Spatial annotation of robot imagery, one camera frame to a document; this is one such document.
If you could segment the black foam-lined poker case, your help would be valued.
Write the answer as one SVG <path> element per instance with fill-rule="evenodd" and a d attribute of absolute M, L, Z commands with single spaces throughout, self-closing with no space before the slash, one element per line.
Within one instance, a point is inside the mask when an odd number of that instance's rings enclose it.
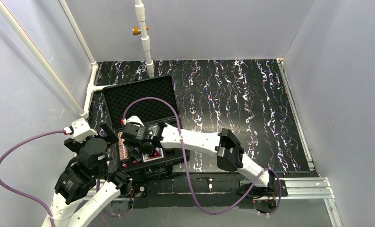
<path fill-rule="evenodd" d="M 176 127 L 181 122 L 173 79 L 169 75 L 106 87 L 102 93 L 112 128 L 117 135 L 125 127 L 121 124 L 121 120 L 134 115 L 140 118 L 144 126 L 161 122 Z M 164 158 L 144 163 L 145 154 L 137 152 L 128 145 L 125 146 L 129 154 L 129 159 L 125 162 L 128 167 L 121 167 L 123 162 L 120 162 L 117 145 L 118 168 L 138 179 L 153 180 L 167 177 L 172 174 L 175 165 L 183 162 L 181 149 L 163 149 Z M 138 161 L 137 165 L 132 164 L 133 159 Z"/>

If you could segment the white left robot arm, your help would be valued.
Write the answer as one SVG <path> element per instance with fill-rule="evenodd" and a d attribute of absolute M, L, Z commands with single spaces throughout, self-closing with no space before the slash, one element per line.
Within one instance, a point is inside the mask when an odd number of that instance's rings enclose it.
<path fill-rule="evenodd" d="M 64 141 L 65 147 L 75 153 L 60 175 L 54 189 L 50 212 L 44 227 L 86 227 L 115 198 L 128 196 L 132 177 L 122 170 L 109 173 L 107 150 L 119 139 L 107 125 L 100 127 L 105 135 L 87 126 L 73 124 L 73 138 Z"/>

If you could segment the red triangle dealer button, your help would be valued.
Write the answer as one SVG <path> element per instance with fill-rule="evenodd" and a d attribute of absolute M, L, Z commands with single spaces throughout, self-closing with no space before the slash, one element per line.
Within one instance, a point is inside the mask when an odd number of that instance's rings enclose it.
<path fill-rule="evenodd" d="M 152 159 L 156 159 L 156 158 L 162 158 L 162 152 L 158 149 L 155 149 L 152 153 L 150 153 L 148 156 L 147 156 L 147 159 L 148 160 L 152 160 Z"/>

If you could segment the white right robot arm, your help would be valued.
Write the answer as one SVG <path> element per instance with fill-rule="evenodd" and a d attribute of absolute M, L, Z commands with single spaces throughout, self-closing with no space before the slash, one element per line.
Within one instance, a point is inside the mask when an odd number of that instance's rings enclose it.
<path fill-rule="evenodd" d="M 197 132 L 178 129 L 167 123 L 153 122 L 147 126 L 128 122 L 121 138 L 141 153 L 155 148 L 186 149 L 210 155 L 219 169 L 238 172 L 256 187 L 269 186 L 269 173 L 253 161 L 244 151 L 238 138 L 229 129 L 221 132 Z"/>

